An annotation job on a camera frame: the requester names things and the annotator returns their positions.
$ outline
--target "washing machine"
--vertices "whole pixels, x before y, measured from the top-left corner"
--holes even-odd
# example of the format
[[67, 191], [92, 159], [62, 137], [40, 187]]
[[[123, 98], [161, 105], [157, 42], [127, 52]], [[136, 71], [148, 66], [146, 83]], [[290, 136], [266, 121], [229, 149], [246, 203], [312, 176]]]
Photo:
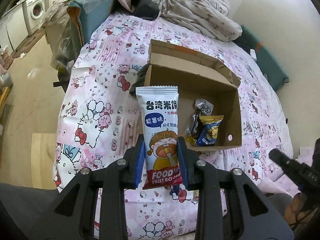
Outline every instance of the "washing machine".
[[22, 3], [24, 21], [28, 30], [28, 36], [31, 36], [39, 26], [44, 16], [44, 0], [25, 0]]

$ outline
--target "cartoon brown hair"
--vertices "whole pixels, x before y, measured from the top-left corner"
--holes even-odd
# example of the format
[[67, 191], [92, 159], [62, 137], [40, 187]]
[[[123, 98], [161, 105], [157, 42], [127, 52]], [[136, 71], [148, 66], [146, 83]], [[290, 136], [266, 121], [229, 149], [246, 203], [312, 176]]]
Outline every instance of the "cartoon brown hair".
[[178, 135], [174, 131], [169, 131], [168, 128], [165, 131], [155, 133], [150, 140], [150, 144], [149, 144], [150, 150], [148, 151], [148, 155], [152, 154], [152, 148], [151, 148], [152, 145], [155, 145], [156, 142], [166, 138], [173, 138], [177, 141]]

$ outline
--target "silver screw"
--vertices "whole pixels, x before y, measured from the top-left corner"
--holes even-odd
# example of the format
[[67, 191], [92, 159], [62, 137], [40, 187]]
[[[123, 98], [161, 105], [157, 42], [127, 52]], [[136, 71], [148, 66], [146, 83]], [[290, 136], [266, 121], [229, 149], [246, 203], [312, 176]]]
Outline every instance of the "silver screw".
[[80, 172], [81, 172], [82, 175], [87, 175], [90, 172], [90, 169], [89, 168], [83, 168], [83, 169], [81, 169]]
[[241, 169], [239, 169], [239, 168], [235, 168], [232, 172], [233, 172], [233, 174], [235, 174], [235, 175], [241, 175], [241, 174], [242, 174], [242, 171], [241, 171]]
[[118, 165], [125, 165], [127, 163], [127, 161], [125, 160], [125, 159], [119, 159], [119, 160], [117, 160], [117, 164]]
[[203, 161], [203, 160], [198, 160], [198, 161], [196, 162], [196, 164], [197, 164], [198, 166], [205, 166], [205, 165], [206, 165], [206, 162]]

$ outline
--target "hello kitty print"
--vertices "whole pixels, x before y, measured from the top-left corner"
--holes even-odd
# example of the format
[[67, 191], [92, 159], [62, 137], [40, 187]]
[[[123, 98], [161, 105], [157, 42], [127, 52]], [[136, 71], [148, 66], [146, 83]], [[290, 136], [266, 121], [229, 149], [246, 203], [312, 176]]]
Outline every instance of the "hello kitty print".
[[[268, 153], [277, 147], [292, 157], [289, 131], [275, 92], [250, 55], [232, 42], [209, 39], [161, 18], [149, 22], [116, 13], [92, 34], [72, 68], [58, 118], [53, 167], [58, 190], [81, 168], [105, 168], [135, 146], [142, 133], [141, 112], [129, 89], [148, 62], [151, 39], [216, 57], [241, 78], [242, 147], [199, 152], [199, 157], [218, 169], [241, 168], [256, 184], [266, 177], [276, 180], [281, 176]], [[182, 184], [143, 190], [145, 168], [141, 180], [137, 190], [124, 192], [129, 239], [164, 239], [195, 230], [198, 203], [192, 191]], [[96, 237], [101, 192], [94, 222]], [[224, 201], [222, 210], [227, 211]]]

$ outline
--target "brown rug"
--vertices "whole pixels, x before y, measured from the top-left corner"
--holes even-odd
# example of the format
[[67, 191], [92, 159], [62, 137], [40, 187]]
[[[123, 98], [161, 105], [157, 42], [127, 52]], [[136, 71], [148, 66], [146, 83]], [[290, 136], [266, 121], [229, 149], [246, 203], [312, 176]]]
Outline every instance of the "brown rug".
[[20, 57], [21, 53], [28, 53], [31, 48], [42, 38], [44, 31], [37, 30], [34, 34], [28, 37], [23, 44], [20, 44], [18, 50], [12, 56], [13, 58]]

